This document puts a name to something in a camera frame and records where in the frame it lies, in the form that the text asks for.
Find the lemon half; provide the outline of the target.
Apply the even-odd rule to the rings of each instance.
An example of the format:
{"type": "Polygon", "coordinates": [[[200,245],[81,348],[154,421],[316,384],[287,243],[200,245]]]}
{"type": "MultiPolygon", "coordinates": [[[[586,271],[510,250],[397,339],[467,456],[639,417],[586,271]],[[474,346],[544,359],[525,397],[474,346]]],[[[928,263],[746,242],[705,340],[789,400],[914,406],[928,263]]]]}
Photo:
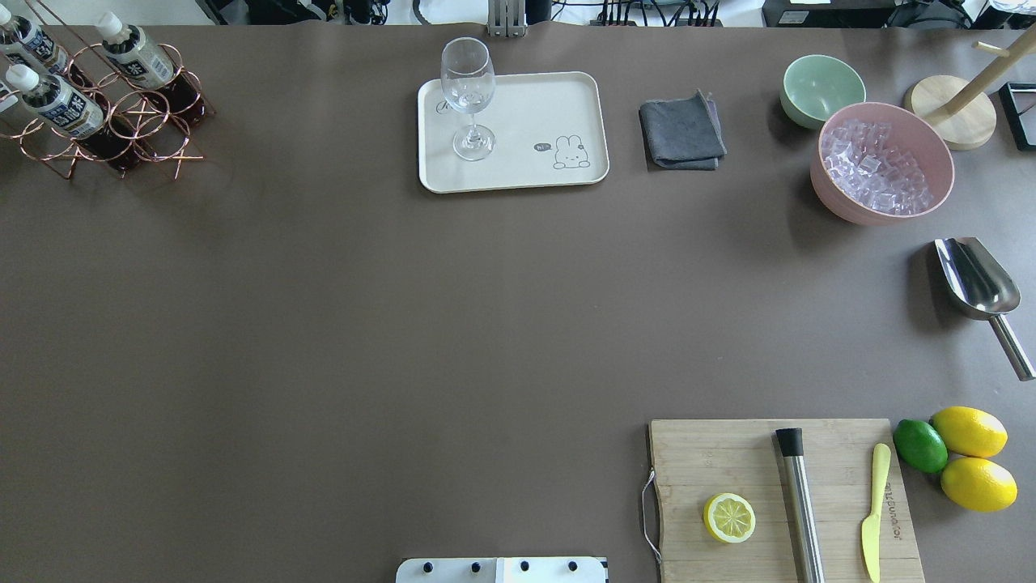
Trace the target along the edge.
{"type": "Polygon", "coordinates": [[[706,502],[707,533],[722,543],[743,543],[754,535],[756,514],[752,504],[735,493],[718,493],[706,502]]]}

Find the green bowl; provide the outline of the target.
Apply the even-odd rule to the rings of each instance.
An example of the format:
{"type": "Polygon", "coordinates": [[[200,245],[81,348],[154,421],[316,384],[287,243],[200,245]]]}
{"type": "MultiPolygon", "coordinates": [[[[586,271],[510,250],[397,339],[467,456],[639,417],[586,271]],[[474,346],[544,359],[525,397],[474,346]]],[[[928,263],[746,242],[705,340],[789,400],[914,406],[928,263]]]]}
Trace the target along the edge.
{"type": "Polygon", "coordinates": [[[818,130],[837,111],[867,100],[860,75],[847,63],[810,54],[788,64],[780,92],[782,110],[796,125],[818,130]]]}

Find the aluminium frame post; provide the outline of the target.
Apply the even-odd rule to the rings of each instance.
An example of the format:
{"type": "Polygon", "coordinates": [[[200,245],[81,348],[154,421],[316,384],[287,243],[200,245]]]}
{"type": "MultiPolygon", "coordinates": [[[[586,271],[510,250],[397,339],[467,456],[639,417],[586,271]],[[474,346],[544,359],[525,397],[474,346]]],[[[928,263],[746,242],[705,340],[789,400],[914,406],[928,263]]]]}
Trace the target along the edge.
{"type": "Polygon", "coordinates": [[[489,0],[487,32],[491,38],[518,38],[528,33],[525,0],[489,0]]]}

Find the steel muddler black tip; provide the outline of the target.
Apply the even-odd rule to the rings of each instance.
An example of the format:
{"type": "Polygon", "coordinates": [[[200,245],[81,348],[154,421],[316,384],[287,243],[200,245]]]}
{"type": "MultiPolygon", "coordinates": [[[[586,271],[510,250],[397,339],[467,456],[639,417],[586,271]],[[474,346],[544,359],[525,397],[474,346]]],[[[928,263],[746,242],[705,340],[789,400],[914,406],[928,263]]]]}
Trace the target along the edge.
{"type": "Polygon", "coordinates": [[[775,436],[792,494],[792,523],[798,546],[800,575],[804,582],[826,582],[817,521],[805,465],[802,428],[776,429],[775,436]]]}

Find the metal ice scoop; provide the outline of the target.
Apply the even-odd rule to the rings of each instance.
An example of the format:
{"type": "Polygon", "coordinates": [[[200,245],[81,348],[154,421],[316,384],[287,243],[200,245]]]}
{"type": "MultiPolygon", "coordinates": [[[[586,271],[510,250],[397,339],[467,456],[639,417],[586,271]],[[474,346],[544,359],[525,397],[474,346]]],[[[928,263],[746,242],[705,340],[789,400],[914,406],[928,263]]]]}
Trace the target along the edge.
{"type": "Polygon", "coordinates": [[[1021,302],[1013,278],[977,237],[941,237],[933,244],[956,305],[972,320],[989,322],[1015,376],[1032,381],[1034,366],[1007,320],[1007,314],[1021,302]]]}

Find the yellow plastic knife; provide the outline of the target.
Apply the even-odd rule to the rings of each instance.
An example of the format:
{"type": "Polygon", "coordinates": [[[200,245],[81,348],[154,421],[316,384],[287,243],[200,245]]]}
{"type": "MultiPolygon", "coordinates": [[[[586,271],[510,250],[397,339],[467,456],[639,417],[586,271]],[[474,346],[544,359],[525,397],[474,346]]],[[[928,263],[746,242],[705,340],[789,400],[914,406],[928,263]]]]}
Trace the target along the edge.
{"type": "Polygon", "coordinates": [[[871,453],[869,512],[860,525],[860,547],[870,582],[881,582],[880,537],[883,524],[885,487],[891,466],[891,449],[877,443],[871,453]]]}

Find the tea bottle back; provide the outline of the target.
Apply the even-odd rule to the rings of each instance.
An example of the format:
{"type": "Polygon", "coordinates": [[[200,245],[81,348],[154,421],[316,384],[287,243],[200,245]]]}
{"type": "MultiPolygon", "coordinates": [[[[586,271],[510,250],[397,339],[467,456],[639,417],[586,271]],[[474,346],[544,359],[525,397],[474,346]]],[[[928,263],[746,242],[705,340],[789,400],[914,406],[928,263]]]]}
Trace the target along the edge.
{"type": "Polygon", "coordinates": [[[1,5],[1,49],[12,64],[25,64],[38,74],[55,74],[78,88],[96,88],[74,63],[62,43],[57,43],[40,25],[1,5]]]}

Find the tea bottle middle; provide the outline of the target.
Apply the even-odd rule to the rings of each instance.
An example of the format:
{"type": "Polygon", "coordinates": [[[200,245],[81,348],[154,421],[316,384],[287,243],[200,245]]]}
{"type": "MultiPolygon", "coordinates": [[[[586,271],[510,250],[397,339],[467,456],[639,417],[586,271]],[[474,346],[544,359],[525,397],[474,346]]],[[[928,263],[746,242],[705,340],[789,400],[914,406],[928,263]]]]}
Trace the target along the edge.
{"type": "Polygon", "coordinates": [[[108,11],[100,14],[94,28],[100,34],[100,51],[108,62],[130,84],[144,90],[145,99],[153,107],[166,104],[170,114],[188,126],[199,126],[204,121],[207,109],[200,90],[170,53],[141,27],[108,11]]]}

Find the tea bottle front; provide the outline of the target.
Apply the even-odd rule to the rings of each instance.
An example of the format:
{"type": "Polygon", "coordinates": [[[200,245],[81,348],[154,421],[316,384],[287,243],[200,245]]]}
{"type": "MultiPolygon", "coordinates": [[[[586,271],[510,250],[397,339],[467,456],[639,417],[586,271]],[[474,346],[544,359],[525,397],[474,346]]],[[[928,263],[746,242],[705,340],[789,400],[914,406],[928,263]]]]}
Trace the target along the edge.
{"type": "Polygon", "coordinates": [[[5,80],[18,90],[23,104],[94,161],[104,161],[119,173],[142,162],[130,139],[130,128],[108,115],[106,107],[55,74],[38,74],[26,64],[15,64],[5,80]]]}

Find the black tray with glasses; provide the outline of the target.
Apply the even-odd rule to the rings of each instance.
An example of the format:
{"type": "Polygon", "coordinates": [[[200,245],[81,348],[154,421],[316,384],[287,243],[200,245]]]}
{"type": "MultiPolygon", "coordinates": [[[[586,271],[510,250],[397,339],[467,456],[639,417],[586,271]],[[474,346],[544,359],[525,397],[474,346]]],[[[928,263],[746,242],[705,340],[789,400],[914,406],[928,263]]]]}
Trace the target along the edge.
{"type": "Polygon", "coordinates": [[[1005,83],[998,95],[1015,147],[1035,151],[1035,83],[1005,83]]]}

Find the yellow lemon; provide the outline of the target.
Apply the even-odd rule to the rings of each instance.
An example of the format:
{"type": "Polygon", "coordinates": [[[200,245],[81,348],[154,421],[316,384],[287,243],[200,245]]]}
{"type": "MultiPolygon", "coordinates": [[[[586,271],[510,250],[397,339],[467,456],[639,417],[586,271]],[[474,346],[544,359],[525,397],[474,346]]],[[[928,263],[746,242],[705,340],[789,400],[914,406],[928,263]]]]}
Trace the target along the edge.
{"type": "Polygon", "coordinates": [[[948,450],[966,457],[991,458],[1008,443],[1005,425],[977,407],[944,407],[930,417],[930,424],[948,450]]]}
{"type": "Polygon", "coordinates": [[[1006,509],[1018,496],[1013,473],[979,457],[960,457],[949,462],[940,476],[940,486],[951,501],[973,512],[1006,509]]]}

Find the tea bottle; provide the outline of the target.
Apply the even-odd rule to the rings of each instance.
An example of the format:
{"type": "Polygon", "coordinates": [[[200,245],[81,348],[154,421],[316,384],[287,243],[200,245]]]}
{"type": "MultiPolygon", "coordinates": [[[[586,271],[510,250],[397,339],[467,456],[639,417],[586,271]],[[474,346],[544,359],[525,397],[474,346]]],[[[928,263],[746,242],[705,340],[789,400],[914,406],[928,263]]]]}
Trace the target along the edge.
{"type": "Polygon", "coordinates": [[[106,107],[55,74],[38,74],[26,64],[15,64],[5,80],[18,90],[23,104],[94,161],[104,161],[119,173],[142,162],[130,139],[130,128],[108,115],[106,107]]]}
{"type": "Polygon", "coordinates": [[[145,99],[153,107],[166,104],[170,114],[188,126],[199,126],[204,121],[207,109],[200,90],[170,53],[141,27],[108,11],[100,14],[94,28],[100,34],[100,51],[108,62],[130,84],[144,90],[145,99]]]}
{"type": "Polygon", "coordinates": [[[96,88],[74,63],[62,43],[57,43],[40,25],[1,5],[1,49],[12,64],[25,64],[38,74],[55,74],[78,88],[96,88]]]}

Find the copper wire bottle basket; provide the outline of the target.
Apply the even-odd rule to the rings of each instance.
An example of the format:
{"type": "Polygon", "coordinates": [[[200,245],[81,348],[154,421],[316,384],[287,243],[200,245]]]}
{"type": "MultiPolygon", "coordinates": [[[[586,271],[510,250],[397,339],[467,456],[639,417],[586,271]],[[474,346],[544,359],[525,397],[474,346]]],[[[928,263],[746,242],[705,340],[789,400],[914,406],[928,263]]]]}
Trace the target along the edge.
{"type": "MultiPolygon", "coordinates": [[[[41,23],[37,25],[40,25],[57,43],[62,43],[58,37],[49,33],[41,23]]],[[[159,43],[149,32],[145,33],[159,43]]],[[[142,158],[140,165],[134,169],[151,164],[163,165],[172,180],[176,180],[182,166],[205,161],[204,151],[196,141],[198,126],[188,126],[176,115],[170,114],[166,104],[156,109],[152,103],[145,99],[144,90],[130,84],[130,81],[108,62],[100,51],[100,34],[97,33],[97,36],[99,40],[96,43],[88,43],[82,38],[80,48],[75,50],[62,45],[67,49],[74,63],[96,86],[96,88],[79,89],[106,107],[111,118],[119,119],[130,128],[127,137],[134,140],[142,158]]],[[[200,90],[207,109],[204,121],[207,121],[214,114],[214,107],[205,96],[200,79],[188,69],[179,49],[170,43],[160,45],[170,53],[174,62],[189,75],[193,85],[200,90]]],[[[22,103],[15,86],[5,80],[5,74],[11,66],[15,64],[2,53],[2,141],[4,143],[15,145],[26,159],[40,163],[63,180],[70,180],[78,166],[88,164],[99,164],[110,168],[118,177],[125,177],[134,170],[119,173],[106,162],[90,158],[70,138],[60,135],[44,123],[22,103]]]]}

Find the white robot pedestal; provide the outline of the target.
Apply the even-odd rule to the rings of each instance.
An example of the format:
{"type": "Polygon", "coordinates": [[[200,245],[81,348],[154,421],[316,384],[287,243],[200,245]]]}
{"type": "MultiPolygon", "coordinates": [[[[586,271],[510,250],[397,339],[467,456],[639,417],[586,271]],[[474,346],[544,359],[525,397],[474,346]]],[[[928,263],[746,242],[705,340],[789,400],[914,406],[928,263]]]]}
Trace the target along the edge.
{"type": "Polygon", "coordinates": [[[519,556],[411,558],[397,569],[396,582],[608,582],[605,558],[519,556]]]}

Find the grey folded cloth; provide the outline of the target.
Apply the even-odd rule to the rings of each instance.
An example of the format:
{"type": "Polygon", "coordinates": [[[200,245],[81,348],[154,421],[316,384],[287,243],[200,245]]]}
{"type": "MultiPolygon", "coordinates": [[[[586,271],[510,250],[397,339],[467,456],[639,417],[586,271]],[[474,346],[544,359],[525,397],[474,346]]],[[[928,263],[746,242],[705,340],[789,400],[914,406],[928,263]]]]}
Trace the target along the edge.
{"type": "Polygon", "coordinates": [[[728,154],[713,96],[702,90],[684,99],[648,100],[638,115],[655,166],[715,171],[728,154]]]}

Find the green lime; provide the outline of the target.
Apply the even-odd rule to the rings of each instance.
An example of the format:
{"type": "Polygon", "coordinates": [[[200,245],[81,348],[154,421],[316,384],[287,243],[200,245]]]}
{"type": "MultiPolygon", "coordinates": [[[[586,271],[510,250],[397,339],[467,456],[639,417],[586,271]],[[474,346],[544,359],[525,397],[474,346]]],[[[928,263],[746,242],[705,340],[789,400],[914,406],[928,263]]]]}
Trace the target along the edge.
{"type": "Polygon", "coordinates": [[[948,464],[946,443],[929,422],[903,419],[893,431],[893,443],[906,465],[925,474],[940,473],[948,464]]]}

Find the cream serving tray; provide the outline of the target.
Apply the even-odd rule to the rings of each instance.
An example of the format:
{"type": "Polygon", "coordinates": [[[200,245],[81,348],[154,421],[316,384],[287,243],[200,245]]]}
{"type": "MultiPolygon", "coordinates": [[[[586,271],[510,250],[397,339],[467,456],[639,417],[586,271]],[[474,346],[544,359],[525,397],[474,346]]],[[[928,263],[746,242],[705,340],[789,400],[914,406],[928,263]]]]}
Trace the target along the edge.
{"type": "Polygon", "coordinates": [[[452,148],[466,118],[445,103],[440,81],[418,89],[418,177],[436,194],[589,185],[610,170],[597,81],[584,71],[503,74],[478,114],[495,133],[484,161],[452,148]]]}

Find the pink bowl with ice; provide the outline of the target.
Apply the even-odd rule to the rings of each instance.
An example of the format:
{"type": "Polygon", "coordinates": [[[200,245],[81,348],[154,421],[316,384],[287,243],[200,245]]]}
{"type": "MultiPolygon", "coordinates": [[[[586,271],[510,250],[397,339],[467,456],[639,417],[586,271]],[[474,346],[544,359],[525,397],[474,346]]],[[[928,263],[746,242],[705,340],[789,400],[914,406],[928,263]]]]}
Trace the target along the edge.
{"type": "Polygon", "coordinates": [[[822,126],[810,180],[840,218],[891,225],[932,213],[953,188],[955,166],[920,117],[892,104],[858,103],[822,126]]]}

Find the wooden cutting board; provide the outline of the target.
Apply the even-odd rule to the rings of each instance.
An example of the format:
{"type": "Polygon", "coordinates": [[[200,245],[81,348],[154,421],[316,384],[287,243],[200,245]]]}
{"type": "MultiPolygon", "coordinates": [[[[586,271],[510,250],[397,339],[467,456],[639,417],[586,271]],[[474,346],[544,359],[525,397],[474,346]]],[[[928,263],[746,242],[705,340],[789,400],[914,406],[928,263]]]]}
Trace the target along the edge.
{"type": "Polygon", "coordinates": [[[800,428],[819,556],[828,582],[866,582],[861,524],[871,511],[871,460],[892,445],[887,419],[655,419],[651,465],[663,582],[802,582],[792,484],[775,436],[800,428]],[[754,535],[722,543],[704,505],[735,493],[754,507],[754,535]]]}

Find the clear wine glass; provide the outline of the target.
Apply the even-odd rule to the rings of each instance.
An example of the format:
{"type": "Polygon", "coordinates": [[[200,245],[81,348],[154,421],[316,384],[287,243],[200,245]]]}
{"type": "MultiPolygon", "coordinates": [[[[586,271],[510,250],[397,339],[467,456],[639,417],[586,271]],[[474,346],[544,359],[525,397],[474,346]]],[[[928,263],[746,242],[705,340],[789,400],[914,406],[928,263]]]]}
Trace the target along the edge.
{"type": "Polygon", "coordinates": [[[452,109],[469,116],[469,124],[455,133],[452,147],[463,161],[484,161],[495,148],[495,134],[476,122],[495,95],[495,64],[487,45],[470,36],[454,38],[441,53],[440,84],[452,109]]]}

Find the wooden cup tree stand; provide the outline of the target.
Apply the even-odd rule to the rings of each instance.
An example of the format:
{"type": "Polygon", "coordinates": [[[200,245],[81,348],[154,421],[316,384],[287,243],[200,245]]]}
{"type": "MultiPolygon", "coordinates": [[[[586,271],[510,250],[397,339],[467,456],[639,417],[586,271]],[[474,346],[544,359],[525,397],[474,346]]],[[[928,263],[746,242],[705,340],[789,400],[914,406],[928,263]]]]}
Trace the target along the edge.
{"type": "Polygon", "coordinates": [[[994,56],[983,70],[970,80],[946,74],[922,79],[906,90],[904,107],[929,123],[948,148],[970,151],[983,147],[996,129],[996,111],[987,89],[1021,57],[1032,54],[1034,45],[1033,27],[1005,48],[974,41],[970,47],[994,56]]]}

